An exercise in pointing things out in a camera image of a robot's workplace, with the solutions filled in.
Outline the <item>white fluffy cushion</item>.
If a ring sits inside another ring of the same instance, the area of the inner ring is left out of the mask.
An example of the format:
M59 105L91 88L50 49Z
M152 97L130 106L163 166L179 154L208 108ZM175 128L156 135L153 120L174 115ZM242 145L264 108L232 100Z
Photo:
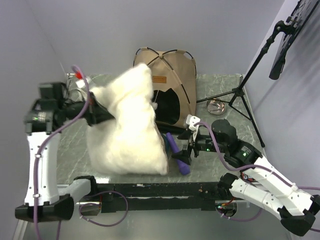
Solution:
M102 175L167 175L168 156L152 107L151 69L140 63L91 92L115 117L86 130L92 168Z

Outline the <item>tan fabric pet tent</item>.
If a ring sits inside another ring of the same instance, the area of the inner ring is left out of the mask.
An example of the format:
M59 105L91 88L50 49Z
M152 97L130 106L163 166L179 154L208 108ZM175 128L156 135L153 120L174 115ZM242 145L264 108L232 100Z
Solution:
M181 134L188 115L196 113L197 67L195 58L185 50L157 51L139 48L133 65L145 63L151 69L152 102L157 104L156 125L161 133Z

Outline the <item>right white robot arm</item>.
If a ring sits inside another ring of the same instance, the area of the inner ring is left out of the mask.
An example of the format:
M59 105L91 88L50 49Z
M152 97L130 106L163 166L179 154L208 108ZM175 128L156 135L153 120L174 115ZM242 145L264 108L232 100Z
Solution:
M246 200L274 215L284 228L303 237L313 228L320 211L320 196L298 187L281 174L252 144L238 138L237 130L227 119L211 125L194 115L188 115L185 131L178 136L186 145L172 156L190 165L191 154L200 151L217 153L229 171L218 182L223 199Z

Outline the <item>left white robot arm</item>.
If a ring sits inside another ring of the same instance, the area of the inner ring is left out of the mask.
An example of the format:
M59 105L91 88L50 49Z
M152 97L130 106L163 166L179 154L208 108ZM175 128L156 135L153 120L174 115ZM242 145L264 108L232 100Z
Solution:
M15 218L27 222L67 221L72 218L75 203L99 195L92 175L76 177L65 189L57 184L58 146L62 131L79 119L89 126L113 119L92 92L88 100L72 102L64 95L63 82L42 83L40 97L24 118L30 164L24 203L15 208Z

